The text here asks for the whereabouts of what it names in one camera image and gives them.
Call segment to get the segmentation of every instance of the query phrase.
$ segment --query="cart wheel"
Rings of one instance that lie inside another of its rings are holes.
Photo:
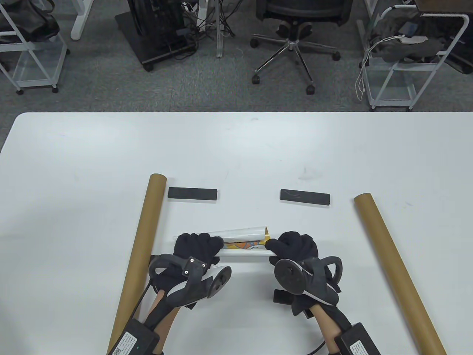
[[[153,63],[143,64],[143,69],[146,70],[147,72],[153,71],[154,65]]]

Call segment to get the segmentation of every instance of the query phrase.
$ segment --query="white cable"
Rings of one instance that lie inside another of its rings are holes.
[[[355,92],[356,92],[356,97],[358,98],[358,100],[361,101],[363,99],[363,94],[365,93],[365,80],[363,79],[363,68],[365,67],[366,62],[369,59],[369,55],[371,54],[371,51],[380,43],[391,41],[393,39],[400,39],[400,38],[404,38],[404,37],[405,37],[405,35],[386,37],[386,38],[382,39],[381,41],[376,42],[374,45],[372,45],[371,47],[369,47],[365,51],[365,54],[363,56],[363,60],[361,61],[361,69],[359,71],[358,77],[357,77],[356,82],[355,82]]]

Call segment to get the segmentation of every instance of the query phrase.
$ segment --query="round black disc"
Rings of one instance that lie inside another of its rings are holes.
[[[232,276],[232,269],[227,266],[222,271],[219,272],[217,277],[212,281],[210,285],[209,294],[207,298],[213,297],[218,291],[222,289],[223,286],[228,282]]]
[[[306,288],[304,271],[292,260],[282,259],[274,267],[274,276],[279,284],[292,294],[302,294]]]

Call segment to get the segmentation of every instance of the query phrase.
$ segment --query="white table leg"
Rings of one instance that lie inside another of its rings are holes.
[[[90,9],[92,8],[93,2],[94,0],[72,0],[72,3],[74,4],[74,7],[77,11],[76,22],[74,22],[74,26],[70,32],[70,37],[74,41],[78,41],[80,36],[82,36],[82,31],[84,31],[84,26],[86,24],[87,17],[89,15]]]
[[[220,21],[220,2],[215,0],[215,16],[217,16],[217,58],[223,57],[223,35],[222,35],[222,22]]]

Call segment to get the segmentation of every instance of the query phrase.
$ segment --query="metal chair leg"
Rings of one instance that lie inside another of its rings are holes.
[[[287,41],[285,39],[277,39],[270,36],[251,34],[252,38],[259,39],[264,42],[276,43],[276,44],[285,44]]]
[[[296,50],[297,56],[299,57],[300,62],[302,63],[304,69],[306,70],[307,76],[310,79],[311,84],[314,83],[314,80],[312,79],[312,76],[310,75],[309,68],[306,65],[306,62],[304,61],[304,58],[302,58],[302,54],[300,53],[299,46],[295,45],[294,49]]]
[[[299,42],[301,45],[305,45],[307,47],[313,47],[313,48],[324,48],[324,49],[330,49],[332,51],[336,51],[337,48],[331,47],[329,45],[324,45],[320,43],[314,43],[314,42],[306,42],[306,41],[301,41]]]
[[[274,58],[276,58],[278,55],[280,55],[282,52],[284,52],[286,50],[286,48],[289,47],[289,43],[286,43],[284,46],[282,46],[275,54],[273,54],[267,61],[265,61],[263,64],[261,64],[261,66],[256,69],[254,72],[257,73],[259,72],[261,69],[263,69],[267,64],[269,64],[270,62],[272,62],[272,60]]]

